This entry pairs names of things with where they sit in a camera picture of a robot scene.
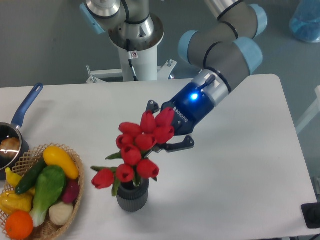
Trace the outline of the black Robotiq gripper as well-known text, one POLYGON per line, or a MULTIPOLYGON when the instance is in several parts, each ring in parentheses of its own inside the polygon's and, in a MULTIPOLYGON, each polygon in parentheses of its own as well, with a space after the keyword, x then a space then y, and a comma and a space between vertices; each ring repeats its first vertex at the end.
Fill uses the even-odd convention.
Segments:
MULTIPOLYGON (((154 115, 160 113, 161 110, 164 111, 166 108, 172 108, 174 118, 171 125, 174 128, 174 134, 176 136, 191 134, 195 126, 214 109, 215 105, 205 93, 205 89, 209 86, 208 83, 198 86, 196 83, 190 82, 170 101, 163 103, 162 106, 154 100, 149 100, 145 112, 150 112, 154 115)), ((195 141, 190 135, 187 135, 182 142, 156 144, 153 147, 153 151, 156 153, 161 151, 173 153, 192 149, 194 146, 195 141)))

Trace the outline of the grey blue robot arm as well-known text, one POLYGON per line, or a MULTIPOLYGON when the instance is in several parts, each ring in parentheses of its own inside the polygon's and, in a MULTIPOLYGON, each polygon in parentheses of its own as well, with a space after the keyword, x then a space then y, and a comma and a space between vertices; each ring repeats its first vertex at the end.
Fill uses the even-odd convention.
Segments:
MULTIPOLYGON (((158 143, 154 152, 175 152, 194 146, 195 126, 262 63, 263 54, 254 38, 268 24, 265 11, 242 0, 208 0, 208 8, 218 20, 212 30, 188 31, 178 43, 179 56, 200 73, 171 100, 158 105, 149 101, 147 110, 156 113, 174 110, 172 126, 179 143, 158 143)), ((118 49, 123 80, 167 79, 174 67, 158 67, 158 45, 164 37, 161 20, 150 12, 147 0, 86 0, 80 11, 98 34, 108 33, 118 49)))

